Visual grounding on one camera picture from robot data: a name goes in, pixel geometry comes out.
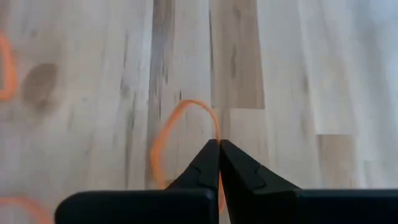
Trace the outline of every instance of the wood grain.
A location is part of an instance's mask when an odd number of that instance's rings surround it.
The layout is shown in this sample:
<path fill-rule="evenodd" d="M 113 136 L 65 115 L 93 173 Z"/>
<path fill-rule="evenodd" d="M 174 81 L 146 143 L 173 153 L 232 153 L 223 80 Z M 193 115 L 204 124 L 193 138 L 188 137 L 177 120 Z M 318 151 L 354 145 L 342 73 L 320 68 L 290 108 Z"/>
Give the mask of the wood grain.
<path fill-rule="evenodd" d="M 303 52 L 317 134 L 353 134 L 346 70 L 323 1 L 299 1 Z"/>
<path fill-rule="evenodd" d="M 255 0 L 211 0 L 213 106 L 264 109 Z"/>
<path fill-rule="evenodd" d="M 154 2 L 148 146 L 182 99 L 211 102 L 209 5 L 206 1 Z M 174 179 L 214 136 L 209 115 L 189 108 L 164 149 L 166 179 Z M 147 187 L 152 176 L 147 173 Z"/>
<path fill-rule="evenodd" d="M 336 48 L 341 51 L 347 71 L 357 130 L 359 183 L 367 187 L 369 178 L 364 166 L 366 161 L 389 161 L 389 158 L 396 156 L 396 114 L 391 101 L 393 96 L 389 94 L 393 87 L 388 84 L 393 79 L 386 70 L 386 57 L 389 56 L 381 48 L 379 39 L 382 35 L 382 18 L 387 18 L 391 13 L 381 13 L 381 7 L 388 1 L 383 1 L 380 6 L 372 1 L 323 3 L 324 9 L 335 22 L 335 38 L 340 43 Z"/>
<path fill-rule="evenodd" d="M 352 189 L 358 187 L 356 152 L 352 136 L 319 135 L 322 187 Z"/>
<path fill-rule="evenodd" d="M 261 164 L 269 166 L 267 124 L 264 110 L 231 109 L 229 139 Z"/>

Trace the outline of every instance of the black plastic jaw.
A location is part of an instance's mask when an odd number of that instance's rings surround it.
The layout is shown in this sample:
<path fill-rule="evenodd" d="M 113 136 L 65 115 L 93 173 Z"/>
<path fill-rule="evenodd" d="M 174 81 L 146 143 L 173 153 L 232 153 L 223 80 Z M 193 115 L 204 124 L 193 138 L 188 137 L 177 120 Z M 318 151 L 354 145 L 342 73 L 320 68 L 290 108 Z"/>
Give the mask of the black plastic jaw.
<path fill-rule="evenodd" d="M 220 147 L 217 141 L 212 139 L 167 189 L 208 188 L 217 194 L 219 172 Z"/>
<path fill-rule="evenodd" d="M 297 186 L 281 178 L 228 140 L 221 141 L 221 178 L 231 223 L 265 223 L 275 214 L 289 222 Z"/>

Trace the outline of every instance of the light wood plank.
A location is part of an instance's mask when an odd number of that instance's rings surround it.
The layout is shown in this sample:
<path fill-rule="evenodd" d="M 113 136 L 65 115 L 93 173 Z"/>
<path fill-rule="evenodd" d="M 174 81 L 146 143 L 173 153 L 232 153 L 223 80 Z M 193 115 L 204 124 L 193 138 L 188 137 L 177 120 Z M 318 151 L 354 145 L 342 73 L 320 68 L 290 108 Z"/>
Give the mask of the light wood plank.
<path fill-rule="evenodd" d="M 366 187 L 370 189 L 396 189 L 398 166 L 394 161 L 363 161 Z"/>
<path fill-rule="evenodd" d="M 389 84 L 391 70 L 386 70 L 390 55 L 383 50 L 388 47 L 381 43 L 384 16 L 376 14 L 379 3 L 374 1 L 323 3 L 335 23 L 335 38 L 340 43 L 336 48 L 344 61 L 356 120 L 359 183 L 367 187 L 365 161 L 389 161 L 397 155 L 398 133 L 391 95 L 394 84 Z"/>
<path fill-rule="evenodd" d="M 211 102 L 210 25 L 206 1 L 155 1 L 149 87 L 148 144 L 182 99 Z M 166 179 L 174 179 L 212 138 L 213 122 L 189 108 L 170 133 L 164 149 Z M 147 186 L 152 185 L 147 173 Z"/>
<path fill-rule="evenodd" d="M 398 14 L 398 2 L 385 0 L 381 2 L 370 1 L 369 8 L 371 11 L 371 18 L 374 21 L 374 27 L 370 29 L 375 33 L 374 42 L 378 47 L 381 79 L 386 84 L 388 104 L 390 107 L 389 122 L 391 124 L 390 130 L 386 130 L 388 138 L 392 138 L 390 144 L 390 154 L 387 155 L 391 158 L 392 155 L 397 155 L 396 146 L 398 144 L 398 21 L 396 15 Z"/>
<path fill-rule="evenodd" d="M 213 106 L 264 109 L 256 0 L 211 0 Z"/>
<path fill-rule="evenodd" d="M 319 135 L 322 187 L 347 189 L 358 186 L 354 138 L 343 134 Z"/>
<path fill-rule="evenodd" d="M 299 1 L 308 88 L 317 134 L 353 134 L 346 70 L 323 1 Z"/>
<path fill-rule="evenodd" d="M 257 1 L 270 168 L 300 187 L 319 187 L 297 2 Z"/>

